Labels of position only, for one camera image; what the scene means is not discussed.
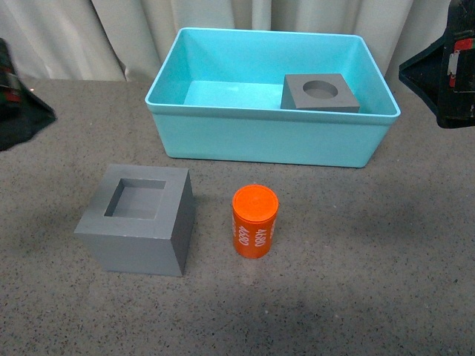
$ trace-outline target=printed number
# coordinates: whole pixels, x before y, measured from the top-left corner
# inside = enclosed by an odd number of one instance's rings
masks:
[[[274,228],[275,228],[275,220],[272,223],[272,228],[270,229],[270,239],[272,240],[272,237],[274,236]]]
[[[245,246],[249,245],[249,231],[244,226],[239,227],[239,242]]]
[[[266,244],[267,230],[259,229],[255,235],[255,247],[261,247]]]

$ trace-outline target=gray hollow cube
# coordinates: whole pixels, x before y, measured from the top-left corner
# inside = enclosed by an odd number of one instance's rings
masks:
[[[188,169],[109,165],[74,234],[106,271],[181,277],[194,213]]]
[[[341,74],[287,74],[281,109],[357,113],[359,103]]]

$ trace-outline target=circular hole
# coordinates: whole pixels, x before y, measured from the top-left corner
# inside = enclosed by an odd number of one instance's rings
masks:
[[[316,99],[331,99],[338,94],[338,89],[329,82],[312,80],[304,84],[304,92]]]

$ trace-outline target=table surface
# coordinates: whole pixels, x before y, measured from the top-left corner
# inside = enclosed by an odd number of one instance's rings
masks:
[[[27,84],[58,120],[0,152],[3,355],[475,352],[475,128],[439,128],[406,93],[365,168],[171,159],[150,83]],[[184,277],[103,271],[73,235],[111,163],[190,169]],[[253,182],[281,203],[259,260],[231,237]]]

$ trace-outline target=square opening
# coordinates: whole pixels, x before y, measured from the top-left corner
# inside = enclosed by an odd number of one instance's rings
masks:
[[[122,178],[104,216],[154,219],[166,181]]]

